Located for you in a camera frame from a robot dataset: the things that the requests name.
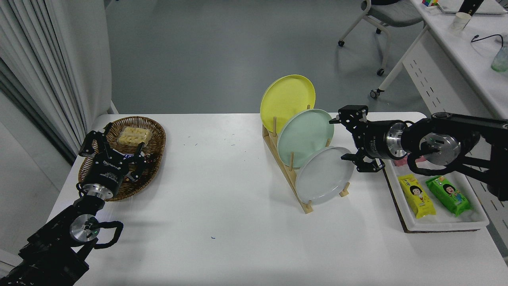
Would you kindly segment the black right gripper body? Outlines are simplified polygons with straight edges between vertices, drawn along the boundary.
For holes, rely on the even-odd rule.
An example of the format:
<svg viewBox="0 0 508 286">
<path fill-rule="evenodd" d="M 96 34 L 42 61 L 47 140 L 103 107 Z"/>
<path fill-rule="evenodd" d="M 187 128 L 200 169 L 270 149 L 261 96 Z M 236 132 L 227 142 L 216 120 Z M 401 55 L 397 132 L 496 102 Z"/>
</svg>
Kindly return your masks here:
<svg viewBox="0 0 508 286">
<path fill-rule="evenodd" d="M 392 159 L 388 148 L 388 131 L 392 121 L 359 122 L 355 128 L 355 146 L 370 158 Z"/>
</svg>

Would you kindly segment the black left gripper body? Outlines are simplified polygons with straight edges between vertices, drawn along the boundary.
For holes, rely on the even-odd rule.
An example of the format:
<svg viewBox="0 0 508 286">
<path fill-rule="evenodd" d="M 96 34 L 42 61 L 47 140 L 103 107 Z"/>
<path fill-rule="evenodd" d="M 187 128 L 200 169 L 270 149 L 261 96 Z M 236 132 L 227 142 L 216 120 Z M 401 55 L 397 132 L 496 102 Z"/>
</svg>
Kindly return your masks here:
<svg viewBox="0 0 508 286">
<path fill-rule="evenodd" d="M 118 193 L 121 183 L 129 172 L 129 164 L 125 154 L 113 152 L 107 155 L 105 152 L 94 156 L 91 168 L 82 181 L 83 188 L 87 186 L 102 186 L 111 193 Z"/>
</svg>

